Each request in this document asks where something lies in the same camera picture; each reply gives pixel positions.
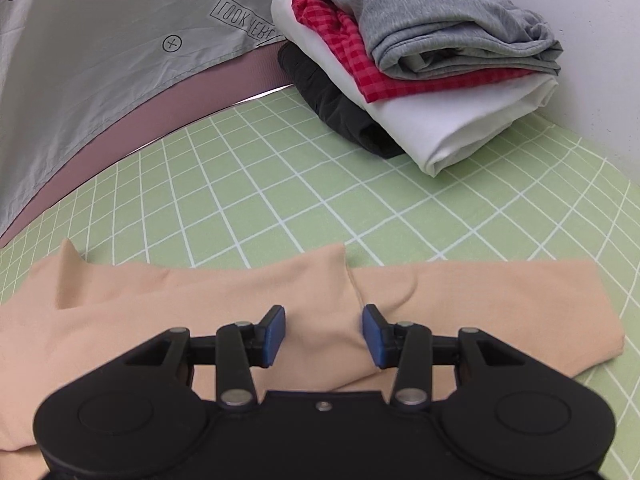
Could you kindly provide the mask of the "beige long-sleeve shirt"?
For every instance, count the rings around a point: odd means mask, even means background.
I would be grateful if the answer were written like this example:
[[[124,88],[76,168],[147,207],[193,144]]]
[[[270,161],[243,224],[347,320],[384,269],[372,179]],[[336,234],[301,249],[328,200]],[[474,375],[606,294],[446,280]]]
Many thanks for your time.
[[[64,242],[1,308],[1,447],[34,444],[38,405],[66,382],[175,326],[195,335],[284,307],[286,336],[259,390],[388,389],[360,334],[366,304],[437,335],[478,327],[575,376],[625,333],[590,261],[436,261],[352,268],[341,244],[253,270],[102,266]]]

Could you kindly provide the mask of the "green grid cutting mat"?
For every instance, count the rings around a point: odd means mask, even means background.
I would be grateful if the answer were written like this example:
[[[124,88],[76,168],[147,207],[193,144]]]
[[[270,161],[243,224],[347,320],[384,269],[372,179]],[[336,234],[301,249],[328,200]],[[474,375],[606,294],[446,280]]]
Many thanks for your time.
[[[71,240],[97,263],[250,268],[342,242],[355,266],[591,258],[623,354],[582,374],[612,406],[603,470],[639,474],[639,188],[531,114],[437,177],[330,131],[291,88],[205,117],[70,192],[1,252],[1,295]]]

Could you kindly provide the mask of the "folded white garment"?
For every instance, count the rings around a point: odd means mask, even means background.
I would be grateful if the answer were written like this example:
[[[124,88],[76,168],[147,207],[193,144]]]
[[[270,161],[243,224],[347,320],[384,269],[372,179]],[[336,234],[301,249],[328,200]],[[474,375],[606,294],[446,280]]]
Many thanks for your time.
[[[558,86],[551,75],[533,74],[369,104],[321,37],[294,18],[292,0],[272,0],[271,15],[286,39],[317,63],[349,102],[367,113],[431,177],[545,106]]]

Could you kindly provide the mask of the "folded black garment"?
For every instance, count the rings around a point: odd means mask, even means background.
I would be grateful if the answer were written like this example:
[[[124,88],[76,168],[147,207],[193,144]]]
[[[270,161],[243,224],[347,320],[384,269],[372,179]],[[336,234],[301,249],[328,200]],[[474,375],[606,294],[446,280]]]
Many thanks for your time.
[[[278,63],[306,104],[343,139],[382,159],[405,154],[397,142],[345,96],[321,67],[295,44],[286,42],[280,47]]]

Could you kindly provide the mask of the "folded red checked garment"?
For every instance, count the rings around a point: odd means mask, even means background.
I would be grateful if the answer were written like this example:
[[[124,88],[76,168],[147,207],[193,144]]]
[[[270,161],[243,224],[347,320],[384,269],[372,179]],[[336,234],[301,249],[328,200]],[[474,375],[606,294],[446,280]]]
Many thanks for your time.
[[[396,79],[383,74],[368,57],[356,20],[331,0],[292,0],[296,21],[318,34],[334,58],[349,73],[367,103],[418,93],[476,88],[522,78],[531,70],[483,68],[432,80]]]

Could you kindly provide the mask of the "folded grey garment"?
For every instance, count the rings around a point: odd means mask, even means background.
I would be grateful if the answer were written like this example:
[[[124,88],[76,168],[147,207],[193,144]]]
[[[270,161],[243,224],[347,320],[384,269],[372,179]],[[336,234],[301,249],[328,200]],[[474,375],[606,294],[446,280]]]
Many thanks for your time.
[[[563,49],[544,18],[511,0],[330,0],[352,16],[385,75],[429,80],[482,68],[557,75]]]

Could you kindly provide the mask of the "grey carrot-print backdrop sheet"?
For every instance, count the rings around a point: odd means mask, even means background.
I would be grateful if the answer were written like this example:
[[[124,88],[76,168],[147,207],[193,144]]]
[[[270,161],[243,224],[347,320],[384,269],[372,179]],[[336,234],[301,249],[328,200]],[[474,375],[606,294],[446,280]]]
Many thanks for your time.
[[[1,0],[1,224],[82,148],[202,70],[279,39],[271,0]]]

